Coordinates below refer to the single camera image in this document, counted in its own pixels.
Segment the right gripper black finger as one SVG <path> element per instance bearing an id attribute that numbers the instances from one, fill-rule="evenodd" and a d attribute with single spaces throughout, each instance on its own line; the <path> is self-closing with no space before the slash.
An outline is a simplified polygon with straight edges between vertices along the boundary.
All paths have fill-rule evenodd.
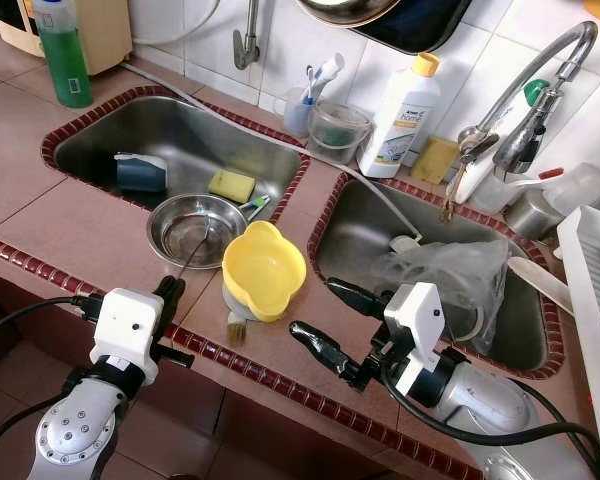
<path id="1" fill-rule="evenodd" d="M 291 321 L 290 335 L 308 349 L 320 365 L 332 371 L 337 378 L 345 380 L 352 389 L 364 392 L 369 381 L 368 372 L 342 351 L 335 339 L 304 321 Z"/>
<path id="2" fill-rule="evenodd" d="M 384 320 L 387 297 L 384 297 L 383 294 L 370 292 L 359 285 L 338 279 L 337 276 L 329 276 L 326 279 L 326 287 L 329 292 L 335 294 L 346 306 L 358 314 L 373 317 L 378 321 Z"/>

